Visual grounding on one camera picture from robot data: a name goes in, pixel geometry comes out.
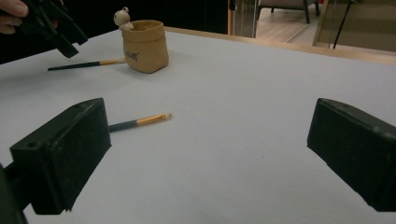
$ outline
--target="human hand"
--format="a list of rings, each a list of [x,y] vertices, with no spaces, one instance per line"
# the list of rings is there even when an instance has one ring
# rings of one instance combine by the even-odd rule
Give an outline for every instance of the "human hand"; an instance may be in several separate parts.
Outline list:
[[[22,19],[29,14],[29,8],[20,0],[0,0],[0,9],[7,14],[0,15],[0,33],[11,35],[15,26],[22,24]]]

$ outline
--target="gold ferrule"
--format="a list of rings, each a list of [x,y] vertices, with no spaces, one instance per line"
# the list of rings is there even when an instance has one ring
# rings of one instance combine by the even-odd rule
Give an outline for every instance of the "gold ferrule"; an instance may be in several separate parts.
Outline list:
[[[160,114],[160,115],[154,115],[151,117],[147,117],[147,118],[143,118],[143,119],[138,119],[136,121],[137,125],[145,125],[145,124],[150,124],[150,123],[155,123],[161,120],[166,119],[166,115],[165,114]]]

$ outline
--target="white tabletop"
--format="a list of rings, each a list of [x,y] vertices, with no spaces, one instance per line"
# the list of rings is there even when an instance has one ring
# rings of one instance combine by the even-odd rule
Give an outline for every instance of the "white tabletop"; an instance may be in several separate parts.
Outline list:
[[[396,125],[396,67],[166,32],[170,62],[148,75],[126,64],[48,72],[122,56],[119,31],[0,65],[0,162],[70,105],[103,97],[110,124],[172,113],[112,133],[112,147],[58,223],[395,223],[306,147],[319,97]]]

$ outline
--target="paintbrush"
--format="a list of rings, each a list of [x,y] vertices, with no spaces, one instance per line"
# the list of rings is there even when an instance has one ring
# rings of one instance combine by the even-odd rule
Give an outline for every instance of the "paintbrush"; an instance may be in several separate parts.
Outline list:
[[[91,62],[91,63],[69,64],[69,65],[65,65],[65,66],[51,67],[48,70],[55,71],[55,70],[63,70],[63,69],[70,69],[70,68],[94,67],[94,66],[108,65],[108,64],[114,64],[114,63],[125,63],[125,58],[120,58],[120,59],[115,59],[115,60],[105,60],[105,61],[99,61],[99,62]]]
[[[122,131],[125,129],[134,128],[137,126],[155,123],[155,122],[159,122],[159,121],[170,119],[170,118],[172,118],[172,114],[159,114],[159,115],[154,115],[154,116],[143,118],[143,119],[136,119],[136,120],[126,121],[123,123],[113,124],[113,125],[108,126],[108,130],[110,133],[114,133],[117,131]]]

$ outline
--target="small clay pot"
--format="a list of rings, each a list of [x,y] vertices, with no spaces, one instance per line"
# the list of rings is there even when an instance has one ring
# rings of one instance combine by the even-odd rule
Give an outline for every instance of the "small clay pot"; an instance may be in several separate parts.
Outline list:
[[[154,73],[168,65],[165,30],[160,21],[132,21],[133,29],[121,29],[128,65],[136,71]]]

